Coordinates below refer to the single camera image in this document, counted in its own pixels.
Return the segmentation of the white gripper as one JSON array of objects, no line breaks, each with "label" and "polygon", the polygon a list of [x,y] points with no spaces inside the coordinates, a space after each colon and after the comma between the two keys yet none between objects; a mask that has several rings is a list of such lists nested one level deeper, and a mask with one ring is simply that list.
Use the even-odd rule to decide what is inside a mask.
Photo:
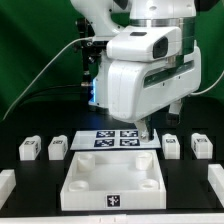
[{"label": "white gripper", "polygon": [[135,122],[140,140],[154,139],[152,120],[144,117],[170,104],[167,124],[178,125],[182,110],[179,99],[200,86],[201,52],[198,46],[193,53],[184,56],[184,64],[176,72],[168,74],[164,65],[165,60],[154,63],[116,60],[108,71],[109,113],[117,120]]}]

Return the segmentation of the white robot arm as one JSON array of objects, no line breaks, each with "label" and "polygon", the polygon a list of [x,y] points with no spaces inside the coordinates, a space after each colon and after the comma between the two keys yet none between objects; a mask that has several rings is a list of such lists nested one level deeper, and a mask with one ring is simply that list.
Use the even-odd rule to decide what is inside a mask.
[{"label": "white robot arm", "polygon": [[133,123],[139,138],[153,138],[150,115],[168,107],[177,117],[182,99],[201,82],[194,37],[194,0],[70,0],[99,48],[89,104]]}]

